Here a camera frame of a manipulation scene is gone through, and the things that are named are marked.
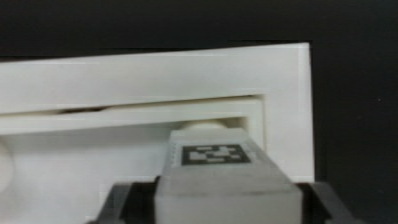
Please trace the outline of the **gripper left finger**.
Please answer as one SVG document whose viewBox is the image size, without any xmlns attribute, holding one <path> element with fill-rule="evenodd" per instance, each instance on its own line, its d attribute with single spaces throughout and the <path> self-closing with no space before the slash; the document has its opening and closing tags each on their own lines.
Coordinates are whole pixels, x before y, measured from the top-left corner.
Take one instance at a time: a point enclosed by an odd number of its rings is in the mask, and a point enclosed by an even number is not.
<svg viewBox="0 0 398 224">
<path fill-rule="evenodd" d="M 155 182 L 116 184 L 98 217 L 88 224 L 155 224 Z"/>
</svg>

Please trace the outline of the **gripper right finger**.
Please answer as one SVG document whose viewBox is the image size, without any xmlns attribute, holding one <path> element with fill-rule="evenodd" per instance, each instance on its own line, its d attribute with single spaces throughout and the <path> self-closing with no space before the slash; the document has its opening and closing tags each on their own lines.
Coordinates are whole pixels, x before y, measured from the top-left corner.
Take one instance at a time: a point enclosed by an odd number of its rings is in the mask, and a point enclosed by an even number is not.
<svg viewBox="0 0 398 224">
<path fill-rule="evenodd" d="M 368 224 L 352 214 L 328 182 L 297 184 L 303 199 L 303 224 Z"/>
</svg>

